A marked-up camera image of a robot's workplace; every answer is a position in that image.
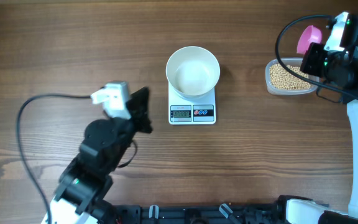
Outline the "pink plastic measuring scoop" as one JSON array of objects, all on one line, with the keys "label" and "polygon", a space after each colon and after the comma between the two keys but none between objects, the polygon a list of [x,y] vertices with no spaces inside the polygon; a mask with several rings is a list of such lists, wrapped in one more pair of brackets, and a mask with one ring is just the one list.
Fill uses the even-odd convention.
[{"label": "pink plastic measuring scoop", "polygon": [[300,36],[296,52],[304,55],[312,43],[320,44],[322,40],[322,32],[315,26],[308,26]]}]

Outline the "white digital kitchen scale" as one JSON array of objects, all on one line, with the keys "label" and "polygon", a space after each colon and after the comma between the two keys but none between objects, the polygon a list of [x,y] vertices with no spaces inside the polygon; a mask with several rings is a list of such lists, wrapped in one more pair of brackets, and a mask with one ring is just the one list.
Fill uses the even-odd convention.
[{"label": "white digital kitchen scale", "polygon": [[171,125],[209,125],[214,124],[216,118],[214,89],[196,98],[185,98],[168,85],[168,121]]}]

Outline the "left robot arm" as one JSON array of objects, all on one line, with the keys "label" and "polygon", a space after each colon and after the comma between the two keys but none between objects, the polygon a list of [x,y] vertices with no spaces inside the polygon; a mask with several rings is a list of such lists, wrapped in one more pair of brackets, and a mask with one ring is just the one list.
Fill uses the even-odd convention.
[{"label": "left robot arm", "polygon": [[113,181],[110,173],[128,166],[121,159],[136,133],[152,132],[150,90],[133,93],[124,107],[129,118],[98,119],[87,125],[79,153],[59,178],[44,223],[120,223],[117,209],[104,200]]}]

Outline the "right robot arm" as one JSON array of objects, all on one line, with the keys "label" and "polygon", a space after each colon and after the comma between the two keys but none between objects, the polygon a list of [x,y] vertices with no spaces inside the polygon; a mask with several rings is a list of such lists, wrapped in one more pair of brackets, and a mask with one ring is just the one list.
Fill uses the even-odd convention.
[{"label": "right robot arm", "polygon": [[342,12],[324,15],[331,31],[325,44],[311,42],[304,55],[301,71],[323,78],[308,83],[341,94],[347,107],[352,133],[353,181],[347,213],[338,212],[301,197],[282,196],[286,223],[358,223],[358,14]]}]

